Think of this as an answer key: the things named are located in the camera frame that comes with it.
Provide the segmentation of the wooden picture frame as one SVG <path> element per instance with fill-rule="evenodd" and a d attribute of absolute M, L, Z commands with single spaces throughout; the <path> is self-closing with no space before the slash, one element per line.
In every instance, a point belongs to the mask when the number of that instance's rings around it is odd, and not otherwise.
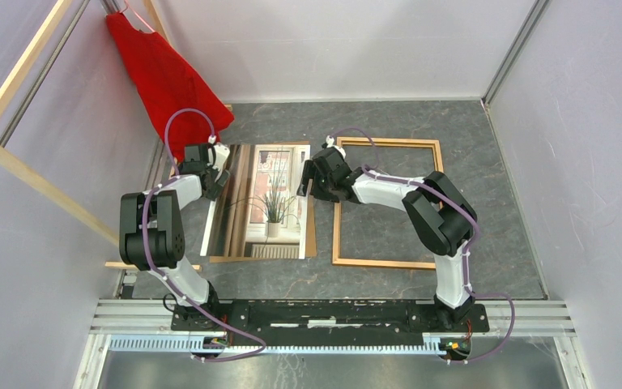
<path fill-rule="evenodd" d="M 361 138 L 350 136 L 336 137 L 336 142 L 341 147 L 368 147 L 373 146 L 376 151 L 378 147 L 405 147 L 427 149 L 432 152 L 434 169 L 437 172 L 444 172 L 444 164 L 441 154 L 441 145 L 435 139 L 391 139 L 391 138 Z M 377 204 L 403 211 L 401 199 L 407 194 L 407 189 L 411 188 L 414 178 L 410 178 L 409 184 L 398 184 L 395 188 L 393 182 L 385 182 L 372 178 L 361 178 L 359 180 L 360 200 L 367 199 L 368 204 Z M 389 269 L 408 269 L 408 270 L 427 270 L 434 271 L 436 264 L 431 262 L 417 261 L 398 261 L 384 259 L 346 259 L 341 257 L 341 204 L 334 205 L 333 223 L 333 243 L 332 243 L 332 264 L 335 266 L 346 267 L 376 267 Z"/>

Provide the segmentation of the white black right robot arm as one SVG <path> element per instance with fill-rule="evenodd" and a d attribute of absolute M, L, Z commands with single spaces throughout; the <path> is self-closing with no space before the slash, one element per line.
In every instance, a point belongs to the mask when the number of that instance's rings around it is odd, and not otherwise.
<path fill-rule="evenodd" d="M 469 281 L 469 245 L 477 236 L 477 215 L 442 172 L 398 177 L 364 166 L 352 169 L 338 146 L 325 146 L 303 165 L 299 196 L 340 203 L 376 204 L 405 212 L 420 242 L 432 252 L 437 275 L 437 324 L 459 329 L 475 303 Z"/>

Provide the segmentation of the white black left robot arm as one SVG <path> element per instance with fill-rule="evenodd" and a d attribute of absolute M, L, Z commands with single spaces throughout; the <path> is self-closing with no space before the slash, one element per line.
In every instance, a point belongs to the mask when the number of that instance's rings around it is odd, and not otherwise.
<path fill-rule="evenodd" d="M 120 199 L 122 262 L 159 279 L 179 306 L 192 308 L 191 319 L 207 331 L 220 324 L 222 309 L 211 283 L 185 256 L 181 210 L 199 199 L 217 200 L 230 177 L 225 168 L 229 156 L 230 148 L 222 143 L 189 145 L 173 177 Z"/>

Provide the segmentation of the red cloth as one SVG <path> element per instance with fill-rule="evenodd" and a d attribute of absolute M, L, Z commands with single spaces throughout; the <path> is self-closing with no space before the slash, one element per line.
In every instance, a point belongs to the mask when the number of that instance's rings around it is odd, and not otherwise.
<path fill-rule="evenodd" d="M 229 127 L 233 113 L 213 93 L 200 74 L 157 32 L 142 32 L 122 13 L 107 15 L 106 26 L 133 81 L 156 133 L 164 138 L 174 113 L 168 144 L 182 162 L 185 147 L 205 143 Z"/>

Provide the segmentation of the wooden rack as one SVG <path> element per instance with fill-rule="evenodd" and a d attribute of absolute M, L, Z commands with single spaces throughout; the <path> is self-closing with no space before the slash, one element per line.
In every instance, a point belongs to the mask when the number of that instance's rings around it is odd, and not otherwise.
<path fill-rule="evenodd" d="M 0 85 L 52 7 L 0 1 Z M 0 119 L 0 136 L 73 22 L 5 149 L 116 228 L 119 200 L 143 186 L 157 136 L 106 28 L 107 8 L 103 1 L 72 3 Z M 0 271 L 79 275 L 103 271 L 116 258 L 112 243 L 0 165 Z"/>

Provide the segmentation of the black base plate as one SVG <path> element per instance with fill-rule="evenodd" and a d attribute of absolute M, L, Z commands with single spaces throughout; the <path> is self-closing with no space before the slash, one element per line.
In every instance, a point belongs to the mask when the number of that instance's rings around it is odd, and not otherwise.
<path fill-rule="evenodd" d="M 174 331 L 204 331 L 218 345 L 348 347 L 419 345 L 424 334 L 485 333 L 484 305 L 474 303 L 465 318 L 446 327 L 434 301 L 247 300 L 219 301 L 210 320 L 190 307 L 165 302 Z"/>

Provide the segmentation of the aluminium rail frame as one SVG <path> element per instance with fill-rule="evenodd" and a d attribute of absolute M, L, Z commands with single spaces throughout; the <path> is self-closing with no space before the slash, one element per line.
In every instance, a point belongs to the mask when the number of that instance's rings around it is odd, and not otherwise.
<path fill-rule="evenodd" d="M 227 357 L 295 354 L 452 355 L 464 363 L 473 341 L 490 340 L 509 357 L 515 340 L 547 340 L 570 388 L 591 385 L 577 334 L 562 301 L 481 301 L 457 322 L 439 323 L 430 301 L 226 300 L 222 324 L 159 300 L 99 301 L 76 374 L 77 388 L 97 388 L 112 351 Z"/>

